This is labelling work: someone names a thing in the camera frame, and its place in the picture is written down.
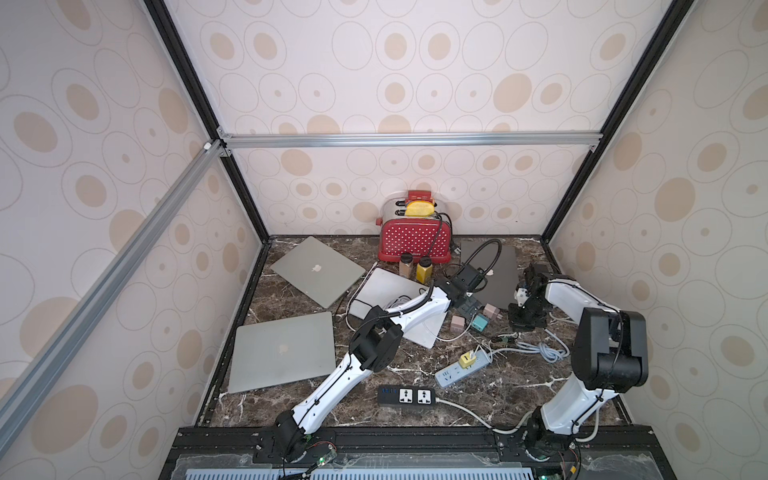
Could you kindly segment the black power strip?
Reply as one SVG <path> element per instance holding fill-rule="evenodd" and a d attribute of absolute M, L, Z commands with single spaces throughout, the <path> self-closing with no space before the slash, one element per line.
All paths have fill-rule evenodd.
<path fill-rule="evenodd" d="M 377 403 L 380 407 L 428 409 L 436 404 L 432 388 L 382 385 L 377 389 Z"/>

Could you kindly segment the pink plug adapter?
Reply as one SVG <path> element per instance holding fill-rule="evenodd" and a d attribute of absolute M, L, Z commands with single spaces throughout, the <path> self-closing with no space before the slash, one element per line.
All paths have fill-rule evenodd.
<path fill-rule="evenodd" d="M 495 320 L 501 317 L 502 312 L 498 307 L 492 304 L 486 304 L 483 310 L 483 315 L 489 320 Z"/>
<path fill-rule="evenodd" d="M 466 319 L 461 316 L 454 315 L 451 318 L 449 331 L 456 334 L 461 334 L 466 328 Z"/>

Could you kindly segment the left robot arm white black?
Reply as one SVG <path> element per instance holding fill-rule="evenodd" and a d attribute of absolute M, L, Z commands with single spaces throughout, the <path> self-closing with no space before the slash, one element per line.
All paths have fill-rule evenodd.
<path fill-rule="evenodd" d="M 400 306 L 372 307 L 334 371 L 305 400 L 277 416 L 274 434 L 282 457 L 291 461 L 304 452 L 336 405 L 357 384 L 392 362 L 405 333 L 451 308 L 476 306 L 474 293 L 484 285 L 487 272 L 463 264 L 450 277 L 435 276 L 424 293 Z"/>

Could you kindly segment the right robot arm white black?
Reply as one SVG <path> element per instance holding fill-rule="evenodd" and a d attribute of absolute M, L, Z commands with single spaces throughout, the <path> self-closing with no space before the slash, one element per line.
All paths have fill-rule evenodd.
<path fill-rule="evenodd" d="M 570 349 L 572 373 L 553 399 L 536 408 L 526 422 L 522 443 L 534 458 L 567 450 L 579 440 L 584 421 L 596 419 L 607 401 L 644 385 L 649 376 L 642 314 L 608 304 L 546 264 L 529 264 L 508 308 L 512 329 L 543 329 L 554 308 L 577 324 Z"/>

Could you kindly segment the teal plug adapter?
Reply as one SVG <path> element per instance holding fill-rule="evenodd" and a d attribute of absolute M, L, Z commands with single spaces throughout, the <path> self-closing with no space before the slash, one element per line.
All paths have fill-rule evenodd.
<path fill-rule="evenodd" d="M 473 317 L 471 322 L 471 328 L 477 332 L 483 332 L 489 324 L 489 319 L 482 314 L 477 314 Z"/>

